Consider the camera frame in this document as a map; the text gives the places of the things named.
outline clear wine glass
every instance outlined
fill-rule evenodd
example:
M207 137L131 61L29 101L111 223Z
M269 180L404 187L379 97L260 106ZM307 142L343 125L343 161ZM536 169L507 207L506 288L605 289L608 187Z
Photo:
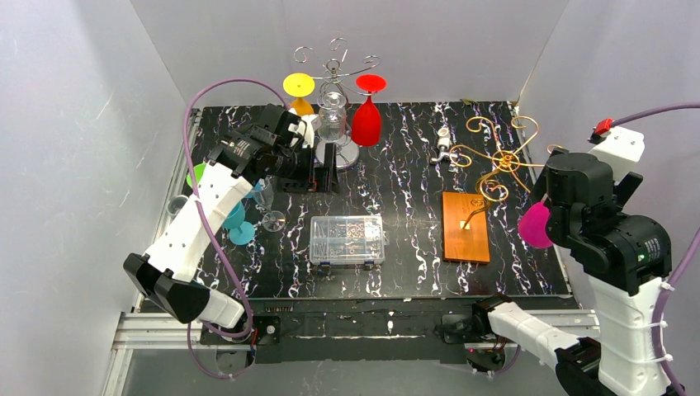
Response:
M262 217L262 226L267 231L274 233L284 228L286 219L281 211L272 210L272 202L275 200L272 177L268 176L265 179L261 179L259 184L260 190L253 191L253 199L265 209L265 215Z

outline floor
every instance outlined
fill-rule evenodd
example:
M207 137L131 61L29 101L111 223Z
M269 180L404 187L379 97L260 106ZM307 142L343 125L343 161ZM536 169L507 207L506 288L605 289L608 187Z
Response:
M210 370L213 351L198 356ZM237 370L235 359L220 368ZM563 396L553 370L522 353L515 366L494 379L473 375L465 365L437 361L299 361L256 365L234 382L212 379L196 369L187 351L135 351L124 395L176 396L236 394L246 396Z

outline red connector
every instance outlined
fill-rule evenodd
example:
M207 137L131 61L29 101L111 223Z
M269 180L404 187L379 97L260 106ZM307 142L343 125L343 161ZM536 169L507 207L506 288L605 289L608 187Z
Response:
M596 125L594 132L591 134L591 137L589 139L589 142L592 144L598 144L602 141L605 140L605 137L608 136L608 131L610 130L610 124L614 120L612 118L607 118L605 120L602 120L598 122L598 125Z
M615 121L612 118L607 118L606 120L602 120L598 122L598 126L595 127L595 134L603 135L604 133L608 132L610 130L610 124Z

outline glass cup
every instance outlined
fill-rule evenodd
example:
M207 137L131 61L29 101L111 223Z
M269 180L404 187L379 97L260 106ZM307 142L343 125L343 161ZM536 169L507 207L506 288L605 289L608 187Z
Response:
M165 210L168 212L170 217L175 218L180 210L185 206L189 200L187 196L174 196L168 200L168 204L165 205Z
M286 219L281 211L272 210L272 202L275 200L272 177L261 179L259 184L260 190L253 190L253 199L265 209L265 215L262 217L262 227L274 233L284 228Z

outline gold spiral decoration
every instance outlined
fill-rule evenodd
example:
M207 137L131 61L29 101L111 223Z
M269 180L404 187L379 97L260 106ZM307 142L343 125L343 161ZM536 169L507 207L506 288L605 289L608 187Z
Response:
M490 126L490 131L492 136L494 137L497 151L492 155L488 155L485 153L481 153L465 144L457 144L450 149L450 162L457 167L468 167L471 165L472 161L471 158L465 154L454 155L456 149L467 149L482 158L487 158L491 161L491 165L494 167L493 171L487 172L485 175L481 176L479 180L476 181L476 190L484 197L485 204L479 209L473 210L469 214L469 216L464 222L464 225L462 226L463 229L466 228L466 226L469 224L474 215L486 211L493 203L503 202L506 199L508 199L510 191L504 184L502 184L496 178L501 172L513 175L515 181L529 194L530 189L527 188L527 186L522 180L520 180L520 177L518 177L518 173L516 171L520 167L544 167L544 165L541 164L525 163L518 156L520 151L522 151L525 148L525 146L532 142L532 140L535 139L535 136L537 136L537 134L539 134L540 132L540 125L537 123L537 121L525 115L516 115L511 120L510 125L516 130L523 130L527 128L527 126L525 125L520 125L520 120L527 120L532 122L535 125L535 132L530 137L528 137L525 140L525 142L515 151L502 149L495 123L486 117L482 117L481 115L471 117L469 120L467 120L466 128L472 133L479 133L483 131L486 126ZM471 126L473 121L478 121L476 127ZM557 144L550 144L549 146L547 146L547 151L549 153L551 153L552 147L561 148L561 146ZM455 157L457 157L457 159L469 158L469 160L468 163L460 163L457 161L457 159L455 159ZM499 193L497 198L493 197L495 191Z
M548 152L549 154L551 154L551 152L554 151L554 149L566 150L566 148L565 148L564 146L560 146L559 144L549 144L549 145L547 146L547 152Z
M450 157L449 157L452 165L454 165L456 167L469 167L471 165L471 157L468 155L462 154L462 153L458 153L456 155L457 157L466 158L466 161L467 161L467 163L459 163L458 161L456 161L454 159L455 149L469 149L469 147L465 146L464 144L455 144L454 146L452 146L452 148L450 148Z

